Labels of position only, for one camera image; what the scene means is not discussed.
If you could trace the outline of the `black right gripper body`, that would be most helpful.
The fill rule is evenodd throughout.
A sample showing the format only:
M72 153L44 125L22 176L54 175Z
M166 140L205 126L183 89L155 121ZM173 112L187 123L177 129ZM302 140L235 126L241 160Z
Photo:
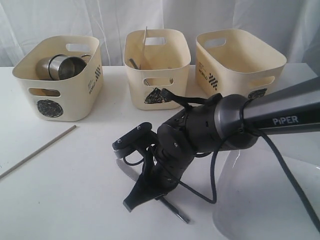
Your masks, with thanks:
M223 99L217 93L205 99L182 97L164 93L163 98L183 107L183 110L151 131L152 143L146 149L139 149L143 156L141 179L153 190L163 195L182 185L195 195L203 195L181 181L181 177L195 158L212 155L210 178L212 196L216 197L214 178L218 152L223 149L223 139L219 136L214 121L218 103Z

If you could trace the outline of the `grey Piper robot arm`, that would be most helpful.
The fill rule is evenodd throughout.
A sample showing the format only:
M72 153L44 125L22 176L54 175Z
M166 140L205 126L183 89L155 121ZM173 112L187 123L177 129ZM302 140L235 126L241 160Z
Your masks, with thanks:
M320 129L320 80L313 78L255 99L239 94L183 97L162 89L164 99L182 110L152 131L144 122L113 143L120 159L142 155L142 172L123 205L132 211L167 195L181 184L195 158L252 147L259 137L317 132Z

